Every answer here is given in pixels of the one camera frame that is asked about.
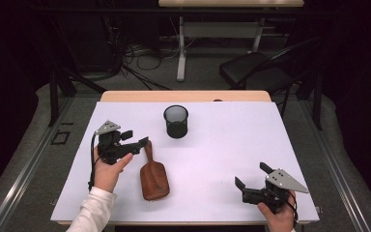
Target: white table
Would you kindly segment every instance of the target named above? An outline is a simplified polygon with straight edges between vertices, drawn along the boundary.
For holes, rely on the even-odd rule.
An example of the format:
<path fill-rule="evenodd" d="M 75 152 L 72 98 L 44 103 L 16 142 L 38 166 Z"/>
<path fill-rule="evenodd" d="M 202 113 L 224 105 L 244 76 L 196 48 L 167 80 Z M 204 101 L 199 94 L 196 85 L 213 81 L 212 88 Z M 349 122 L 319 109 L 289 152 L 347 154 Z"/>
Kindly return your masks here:
<path fill-rule="evenodd" d="M 303 0 L 158 0 L 167 8 L 298 8 Z M 186 50 L 185 37 L 199 38 L 254 38 L 251 51 L 258 50 L 263 32 L 264 19 L 258 22 L 185 22 L 180 17 L 180 58 L 177 80 L 185 80 Z"/>
<path fill-rule="evenodd" d="M 175 97 L 162 101 L 164 95 L 175 96 L 176 91 L 162 91 L 160 98 L 154 91 L 128 92 L 128 96 L 141 95 L 130 102 L 112 102 L 113 97 L 106 92 L 92 115 L 51 220 L 68 224 L 78 214 L 88 194 L 90 140 L 106 120 L 120 125 L 121 131 L 133 130 L 133 138 L 124 143 L 149 136 L 154 158 L 164 164 L 171 190 L 159 201 L 143 199 L 139 172 L 147 159 L 142 149 L 119 178 L 110 224 L 265 224 L 256 206 L 242 202 L 242 193 L 234 184 L 238 176 L 248 188 L 261 189 L 266 173 L 259 168 L 260 161 L 283 168 L 306 186 L 276 105 L 263 98 L 265 92 L 243 92 L 245 96 L 260 93 L 257 102 L 207 98 L 218 99 L 218 93 L 229 92 L 224 99 L 235 100 L 236 93 L 242 93 L 239 91 L 179 92 L 178 101 Z M 139 102 L 149 97 L 151 102 Z M 191 102 L 193 98 L 200 102 Z M 175 103 L 189 112 L 188 134 L 181 139 L 166 134 L 162 117 L 164 109 Z M 310 194 L 298 192 L 297 200 L 300 223 L 319 220 Z"/>

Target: dark background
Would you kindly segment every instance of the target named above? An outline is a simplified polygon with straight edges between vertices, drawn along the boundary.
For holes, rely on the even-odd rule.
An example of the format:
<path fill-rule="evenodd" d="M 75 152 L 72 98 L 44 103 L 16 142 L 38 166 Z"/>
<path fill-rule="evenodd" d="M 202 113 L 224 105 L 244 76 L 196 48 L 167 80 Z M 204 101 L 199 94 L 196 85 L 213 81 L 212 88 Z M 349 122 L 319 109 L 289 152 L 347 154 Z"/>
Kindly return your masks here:
<path fill-rule="evenodd" d="M 56 27 L 23 13 L 14 2 L 0 0 L 0 176 L 36 110 L 35 92 L 48 83 L 52 67 L 47 53 L 58 64 L 81 72 L 109 72 L 116 65 L 101 17 L 63 15 L 56 18 Z M 65 6 L 98 4 L 90 0 L 67 2 Z M 157 7 L 157 0 L 119 2 L 126 7 Z M 66 3 L 52 0 L 43 4 Z M 345 148 L 371 189 L 371 1 L 339 4 L 308 0 L 305 6 L 351 12 L 341 29 L 342 36 L 338 36 L 338 49 L 334 49 L 326 62 L 323 93 L 334 101 Z M 170 33 L 161 23 L 166 21 L 162 18 L 149 17 L 149 24 L 144 24 L 144 18 L 132 18 L 127 22 L 128 34 L 141 43 L 158 47 L 158 35 Z M 36 25 L 42 26 L 44 35 L 31 30 Z M 326 37 L 335 25 L 324 19 L 300 19 L 290 41 L 315 34 Z M 62 31 L 64 38 L 59 37 L 57 30 Z M 42 37 L 49 38 L 50 47 L 39 44 Z"/>

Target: black chair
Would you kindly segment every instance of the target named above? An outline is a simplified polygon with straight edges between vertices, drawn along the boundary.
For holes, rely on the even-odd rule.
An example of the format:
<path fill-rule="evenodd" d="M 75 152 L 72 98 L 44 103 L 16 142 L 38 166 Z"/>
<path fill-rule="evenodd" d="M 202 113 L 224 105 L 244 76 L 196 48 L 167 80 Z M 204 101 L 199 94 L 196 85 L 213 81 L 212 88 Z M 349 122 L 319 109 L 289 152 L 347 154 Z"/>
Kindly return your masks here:
<path fill-rule="evenodd" d="M 311 54 L 320 43 L 321 38 L 315 37 L 288 46 L 271 58 L 260 52 L 252 52 L 221 64 L 219 73 L 231 86 L 230 89 L 265 90 L 270 95 L 285 90 L 280 113 L 283 117 L 291 87 L 309 75 Z"/>

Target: gray floor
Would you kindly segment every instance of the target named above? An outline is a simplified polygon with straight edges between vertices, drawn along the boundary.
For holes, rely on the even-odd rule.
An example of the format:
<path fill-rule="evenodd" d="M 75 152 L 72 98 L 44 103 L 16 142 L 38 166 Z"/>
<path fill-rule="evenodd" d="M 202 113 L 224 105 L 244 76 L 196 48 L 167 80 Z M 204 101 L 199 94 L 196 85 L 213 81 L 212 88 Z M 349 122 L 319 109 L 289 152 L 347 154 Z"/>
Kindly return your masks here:
<path fill-rule="evenodd" d="M 264 38 L 261 51 L 278 48 L 273 38 Z M 244 54 L 251 44 L 236 40 L 195 41 L 187 50 L 185 82 L 176 80 L 177 59 L 164 59 L 157 69 L 141 71 L 136 60 L 133 69 L 175 90 L 227 89 L 218 74 L 218 65 Z M 140 66 L 152 67 L 157 60 L 141 57 Z M 110 90 L 146 90 L 138 79 L 123 72 L 98 82 Z M 100 95 L 76 83 L 78 94 L 62 98 L 62 116 L 48 129 L 50 110 L 48 86 L 38 91 L 40 103 L 33 122 L 25 133 L 10 164 L 0 179 L 0 231 L 65 231 L 66 226 L 50 221 L 53 199 L 56 199 L 69 174 L 75 151 L 84 134 Z M 281 97 L 272 97 L 278 101 Z M 322 207 L 321 220 L 305 226 L 306 231 L 371 231 L 371 192 L 347 157 L 342 145 L 334 104 L 323 99 L 322 125 L 318 131 L 310 122 L 312 101 L 290 98 L 284 124 L 296 152 L 300 167 L 316 206 Z M 67 144 L 51 144 L 56 131 L 69 131 Z M 20 176 L 29 174 L 29 179 Z M 17 191 L 21 183 L 25 191 Z"/>

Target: black cup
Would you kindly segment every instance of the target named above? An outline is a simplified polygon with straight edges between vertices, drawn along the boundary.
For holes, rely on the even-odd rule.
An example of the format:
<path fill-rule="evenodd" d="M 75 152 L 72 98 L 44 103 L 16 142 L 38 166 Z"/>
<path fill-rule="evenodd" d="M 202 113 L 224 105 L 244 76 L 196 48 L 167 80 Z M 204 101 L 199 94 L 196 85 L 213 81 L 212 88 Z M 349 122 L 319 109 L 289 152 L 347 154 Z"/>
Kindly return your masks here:
<path fill-rule="evenodd" d="M 188 132 L 188 111 L 181 105 L 171 105 L 164 110 L 167 134 L 172 138 L 182 138 Z"/>

